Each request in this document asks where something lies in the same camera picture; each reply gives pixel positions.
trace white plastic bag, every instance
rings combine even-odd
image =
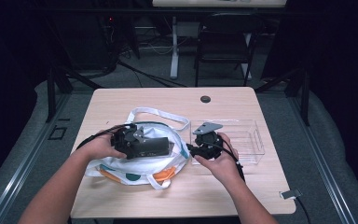
[[[189,120],[149,107],[133,109],[127,123],[133,122],[137,113],[150,113],[165,119],[172,119],[184,123],[183,127],[176,129],[182,131],[189,126]],[[134,159],[104,158],[91,161],[86,170],[89,176],[106,176],[125,185],[150,184],[154,189],[166,189],[171,184],[171,178],[179,173],[186,165],[189,151],[186,142],[182,140],[176,130],[164,123],[155,121],[135,122],[138,129],[144,127],[145,138],[168,137],[170,146],[169,155],[157,157],[141,157]]]

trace human arm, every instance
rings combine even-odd
[[[225,142],[223,147],[230,151],[232,146],[229,138],[224,133],[219,133],[219,135]],[[233,154],[238,158],[238,151],[234,148]],[[234,160],[226,152],[222,152],[222,154],[214,161],[205,160],[200,156],[196,156],[195,159],[201,165],[208,168],[213,176],[226,188],[235,204],[242,224],[278,223],[249,190],[246,182],[241,179]]]
[[[19,223],[65,223],[89,162],[105,157],[126,157],[111,147],[111,135],[100,135],[72,153],[37,192],[22,213]]]

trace wrist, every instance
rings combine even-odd
[[[222,184],[228,192],[235,191],[238,188],[247,188],[245,181],[239,175],[225,179]]]
[[[94,160],[90,153],[90,147],[88,147],[87,145],[76,150],[73,153],[73,155],[74,156],[77,155],[79,159],[81,159],[82,161],[85,161],[85,162],[90,162],[90,161]]]

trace black cord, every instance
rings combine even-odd
[[[240,164],[240,161],[235,157],[234,152],[232,151],[232,147],[229,145],[229,143],[226,142],[224,139],[222,139],[222,140],[224,143],[226,143],[228,145],[228,148],[230,151],[228,151],[227,149],[220,147],[216,144],[207,143],[207,142],[201,142],[201,143],[208,145],[208,146],[218,147],[218,148],[222,149],[223,151],[225,151],[235,161],[235,165],[237,166],[238,173],[240,174],[241,179],[243,181],[245,181],[245,175],[243,174],[243,170],[242,170],[243,166]]]
[[[112,131],[115,130],[115,129],[120,129],[120,128],[124,128],[124,127],[127,127],[127,126],[134,127],[135,124],[132,124],[132,123],[130,123],[130,124],[119,124],[119,125],[113,126],[113,127],[110,128],[110,129],[106,129],[106,130],[104,130],[104,131],[102,131],[102,132],[100,132],[100,133],[96,133],[96,134],[94,134],[94,135],[92,135],[92,136],[86,138],[85,140],[83,140],[83,142],[81,142],[81,143],[77,146],[76,150],[78,150],[79,148],[83,147],[83,146],[86,145],[88,142],[94,140],[96,137],[99,137],[99,136],[101,136],[101,135],[103,135],[103,134],[112,133]]]
[[[311,224],[311,222],[310,222],[310,215],[308,214],[308,211],[307,211],[307,209],[305,208],[304,204],[301,202],[301,200],[300,200],[299,197],[296,197],[295,200],[297,200],[297,201],[300,203],[302,209],[304,210],[305,216],[307,217],[308,223]]]
[[[180,86],[180,87],[187,87],[186,85],[183,85],[183,84],[181,84],[181,83],[177,83],[177,82],[174,82],[174,81],[170,81],[170,80],[167,80],[167,79],[162,78],[162,77],[156,77],[156,76],[153,76],[153,75],[149,75],[149,74],[147,74],[147,73],[145,73],[145,72],[142,72],[142,71],[140,71],[140,70],[138,70],[138,69],[136,69],[136,68],[134,68],[134,67],[132,67],[132,66],[126,64],[126,63],[124,63],[124,62],[122,62],[121,60],[118,60],[117,64],[120,64],[121,66],[126,67],[126,68],[128,68],[128,69],[130,69],[130,70],[132,70],[132,71],[134,71],[134,72],[136,72],[136,73],[139,73],[139,74],[141,74],[141,75],[144,75],[144,76],[146,76],[146,77],[148,77],[148,78],[150,78],[150,79],[152,79],[152,80],[154,80],[154,81],[160,83],[161,85],[163,85],[163,86],[165,86],[165,87],[173,87],[173,86],[171,86],[171,85],[169,85],[169,84],[166,84],[166,83],[164,83],[163,81],[168,82],[168,83],[172,83],[172,84],[177,85],[177,86]]]
[[[138,83],[139,83],[140,87],[143,88],[144,86],[142,85],[141,79],[139,79],[138,74],[135,71],[132,71],[132,72],[133,72],[133,74],[135,74],[136,79],[138,79]]]

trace clear plastic container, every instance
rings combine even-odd
[[[204,122],[211,122],[223,125],[222,128],[215,130],[218,133],[225,133],[231,141],[231,145],[239,152],[239,161],[242,165],[258,164],[265,154],[260,132],[258,131],[255,120],[252,119],[214,119],[214,120],[191,120],[191,145],[196,135],[193,134]],[[193,164],[199,164],[194,158]]]

